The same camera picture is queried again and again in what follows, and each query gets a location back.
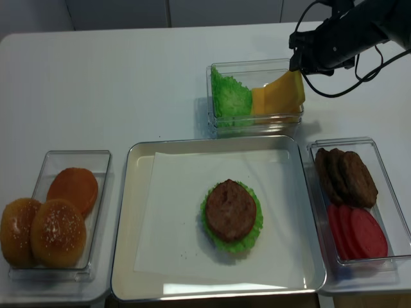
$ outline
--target clear plastic container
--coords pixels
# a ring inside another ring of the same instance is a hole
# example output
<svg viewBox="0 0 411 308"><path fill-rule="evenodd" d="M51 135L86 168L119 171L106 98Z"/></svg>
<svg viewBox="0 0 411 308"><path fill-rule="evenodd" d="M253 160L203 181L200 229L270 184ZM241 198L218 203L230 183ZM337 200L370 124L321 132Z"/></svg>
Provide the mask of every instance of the clear plastic container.
<svg viewBox="0 0 411 308"><path fill-rule="evenodd" d="M389 245L388 257L343 261L338 255L328 223L327 206L330 201L321 188L314 167L315 155L320 148L328 151L334 148L342 151L354 151L367 166L378 189L377 202L369 212L374 216L385 234ZM308 179L311 184L310 193L314 201L317 227L320 228L324 240L325 251L323 253L326 254L331 268L337 273L343 274L347 274L343 270L347 268L367 271L393 270L398 261L411 259L411 234L375 142L366 137L316 141L308 144L308 153L312 163L308 175L311 177Z"/></svg>
<svg viewBox="0 0 411 308"><path fill-rule="evenodd" d="M110 165L109 151L50 151L44 158L40 175L37 179L32 198L46 201L49 187L57 174L69 167L80 167L90 170L97 180L98 195L92 211L85 219L87 238L82 256L72 268L34 268L10 267L9 276L15 280L74 280L92 279L91 264L94 257L94 232L98 224L100 205Z"/></svg>
<svg viewBox="0 0 411 308"><path fill-rule="evenodd" d="M216 67L223 76L232 76L249 89L264 87L280 78L290 66L289 59L230 62L207 67L207 111L209 130L217 137L284 134L293 136L301 123L304 107L289 114L246 115L216 117L211 90L211 68Z"/></svg>

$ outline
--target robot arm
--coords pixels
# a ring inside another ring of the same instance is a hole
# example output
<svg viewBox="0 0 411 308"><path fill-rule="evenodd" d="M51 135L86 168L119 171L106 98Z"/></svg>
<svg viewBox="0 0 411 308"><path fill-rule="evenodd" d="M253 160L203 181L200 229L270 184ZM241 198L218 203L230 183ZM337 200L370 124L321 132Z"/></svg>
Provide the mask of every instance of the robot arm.
<svg viewBox="0 0 411 308"><path fill-rule="evenodd" d="M332 17L316 30L294 32L290 70L331 76L334 69L349 69L355 56L379 43L393 40L411 48L411 0L319 0L333 8Z"/></svg>

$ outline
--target tomato slice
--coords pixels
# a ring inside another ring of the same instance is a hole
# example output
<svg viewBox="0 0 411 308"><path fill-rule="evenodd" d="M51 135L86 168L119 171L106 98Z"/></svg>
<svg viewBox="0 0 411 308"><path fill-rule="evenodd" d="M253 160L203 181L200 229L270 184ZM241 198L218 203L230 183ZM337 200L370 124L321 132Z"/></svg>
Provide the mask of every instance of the tomato slice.
<svg viewBox="0 0 411 308"><path fill-rule="evenodd" d="M347 205L341 205L338 208L338 214L340 216L343 237L347 243L348 257L350 259L366 258L366 255L362 253L357 240L354 238L354 232L351 226L351 208Z"/></svg>
<svg viewBox="0 0 411 308"><path fill-rule="evenodd" d="M388 255L388 244L377 221L363 209L351 212L351 228L354 238L366 258L382 258Z"/></svg>
<svg viewBox="0 0 411 308"><path fill-rule="evenodd" d="M344 235L342 233L340 218L338 216L338 207L330 204L327 208L329 227L333 233L335 246L337 247L337 252L342 260L349 260L347 254L346 243Z"/></svg>

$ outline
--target white table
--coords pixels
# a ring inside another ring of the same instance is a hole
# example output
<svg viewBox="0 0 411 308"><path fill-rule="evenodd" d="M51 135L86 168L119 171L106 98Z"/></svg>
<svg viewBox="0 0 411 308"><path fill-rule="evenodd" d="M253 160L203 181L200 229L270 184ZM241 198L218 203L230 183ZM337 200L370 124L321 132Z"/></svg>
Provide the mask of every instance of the white table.
<svg viewBox="0 0 411 308"><path fill-rule="evenodd" d="M306 23L302 30L318 23ZM27 284L8 280L0 257L0 304L90 302L110 289L121 185L128 149L142 141L207 138L206 66L290 57L295 24L12 35L0 45L0 207L31 196L49 150L110 150L114 183L96 277L89 283ZM381 47L386 59L401 49ZM362 56L360 74L379 62ZM411 61L403 58L369 84L326 99L306 87L297 140L372 137L411 225ZM344 90L354 72L311 77L320 89ZM325 292L411 289L411 262L395 274L329 282Z"/></svg>

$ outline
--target white paper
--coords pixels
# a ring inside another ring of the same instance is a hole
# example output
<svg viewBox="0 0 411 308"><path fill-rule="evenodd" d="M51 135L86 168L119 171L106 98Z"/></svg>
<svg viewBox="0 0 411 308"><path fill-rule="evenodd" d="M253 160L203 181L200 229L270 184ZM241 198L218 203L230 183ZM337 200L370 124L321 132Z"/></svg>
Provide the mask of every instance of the white paper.
<svg viewBox="0 0 411 308"><path fill-rule="evenodd" d="M304 287L293 168L286 151L271 157L280 161L156 153L134 271ZM261 202L263 229L246 255L218 251L200 220L208 190L228 178L253 188Z"/></svg>

